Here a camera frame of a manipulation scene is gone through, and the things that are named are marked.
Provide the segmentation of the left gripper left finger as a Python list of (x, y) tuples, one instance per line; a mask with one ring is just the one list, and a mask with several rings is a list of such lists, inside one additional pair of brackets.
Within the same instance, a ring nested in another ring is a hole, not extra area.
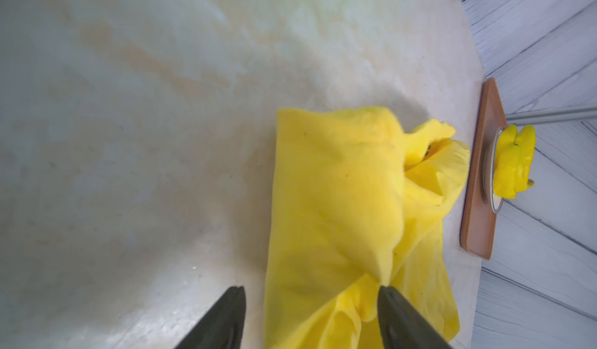
[(245, 288), (228, 288), (175, 349), (239, 349), (246, 311)]

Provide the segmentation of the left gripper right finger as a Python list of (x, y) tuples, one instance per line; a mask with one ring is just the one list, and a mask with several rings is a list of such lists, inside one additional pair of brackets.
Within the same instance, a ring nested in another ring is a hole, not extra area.
[(377, 308), (385, 349), (450, 348), (396, 288), (382, 286), (379, 289)]

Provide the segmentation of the yellow shorts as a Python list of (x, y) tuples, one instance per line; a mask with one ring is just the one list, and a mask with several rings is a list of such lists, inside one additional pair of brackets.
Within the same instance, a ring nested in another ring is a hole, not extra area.
[(383, 107), (278, 111), (265, 347), (382, 347), (382, 286), (456, 337), (442, 221), (470, 150), (454, 136), (435, 119), (405, 132)]

